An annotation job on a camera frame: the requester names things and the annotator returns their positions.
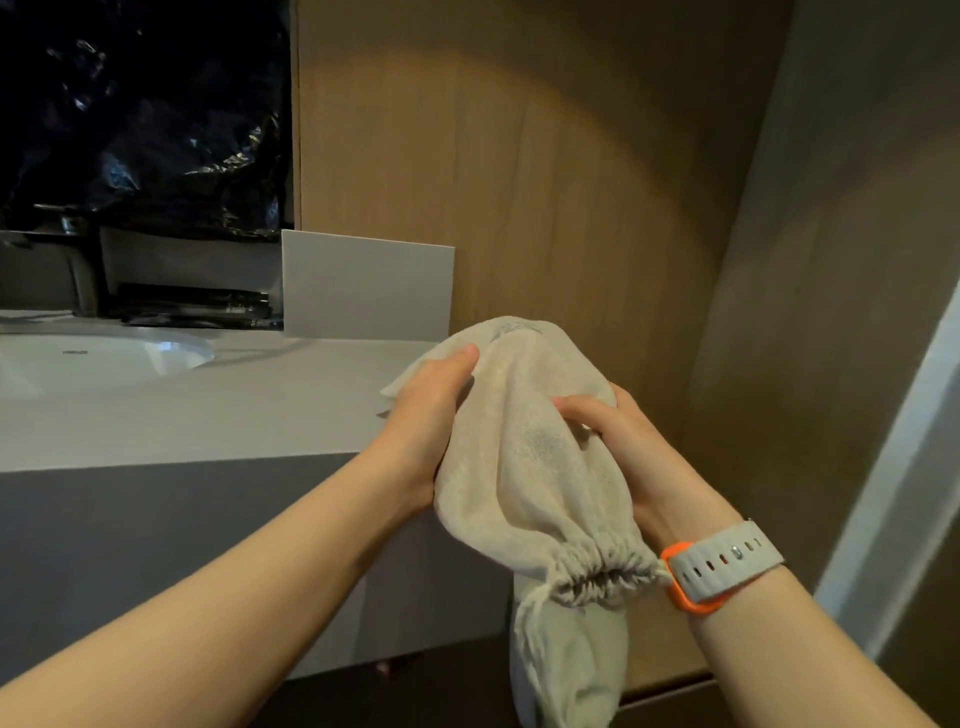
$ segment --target white watch strap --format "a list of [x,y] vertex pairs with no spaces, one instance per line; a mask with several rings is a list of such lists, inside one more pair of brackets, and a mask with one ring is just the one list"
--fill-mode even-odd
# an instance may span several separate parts
[[668,561],[684,594],[700,604],[782,564],[783,557],[756,523],[744,521]]

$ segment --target white cloth bag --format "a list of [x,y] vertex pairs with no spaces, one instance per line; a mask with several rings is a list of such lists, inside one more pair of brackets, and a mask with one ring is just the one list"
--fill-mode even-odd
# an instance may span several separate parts
[[553,396],[615,397],[562,329],[492,319],[414,362],[476,344],[474,384],[437,472],[434,506],[457,539],[520,574],[514,639],[548,724],[601,728],[626,670],[624,599],[669,575],[643,543],[623,474],[593,432],[569,425]]

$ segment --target faucet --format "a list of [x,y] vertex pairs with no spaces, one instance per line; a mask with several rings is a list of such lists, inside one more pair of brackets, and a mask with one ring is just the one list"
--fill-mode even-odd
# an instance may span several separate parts
[[0,230],[0,243],[31,250],[44,245],[57,249],[66,262],[73,284],[73,315],[96,318],[101,291],[106,290],[103,261],[94,250],[96,238],[88,236],[83,218],[74,217],[57,206],[35,205],[47,219],[31,231]]

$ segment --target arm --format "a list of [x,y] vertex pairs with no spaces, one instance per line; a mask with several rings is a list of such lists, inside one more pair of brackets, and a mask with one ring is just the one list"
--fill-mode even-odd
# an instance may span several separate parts
[[379,547],[433,499],[478,357],[428,362],[383,433],[220,558],[0,690],[0,725],[228,726],[252,716]]
[[[637,525],[657,551],[742,517],[614,385],[617,406],[556,398],[598,431],[627,478]],[[931,728],[933,722],[824,613],[786,567],[734,594],[691,628],[745,728]]]

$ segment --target white sink basin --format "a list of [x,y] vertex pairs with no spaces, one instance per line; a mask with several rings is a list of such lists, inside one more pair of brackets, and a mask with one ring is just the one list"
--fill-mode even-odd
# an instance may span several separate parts
[[0,399],[105,389],[173,376],[213,358],[204,339],[151,330],[106,333],[0,332]]

